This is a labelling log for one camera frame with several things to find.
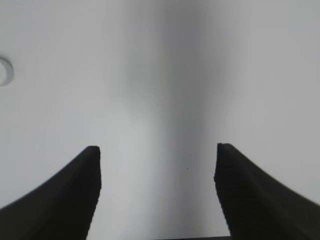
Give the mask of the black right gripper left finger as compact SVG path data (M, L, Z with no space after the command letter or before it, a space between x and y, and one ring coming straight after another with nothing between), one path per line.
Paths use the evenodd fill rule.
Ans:
M88 146L54 176L1 208L2 240L85 240L102 188L101 152Z

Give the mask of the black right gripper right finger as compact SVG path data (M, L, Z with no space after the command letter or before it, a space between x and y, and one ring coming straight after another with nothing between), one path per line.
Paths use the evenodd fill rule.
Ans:
M233 240L318 240L320 206L229 143L217 145L217 196Z

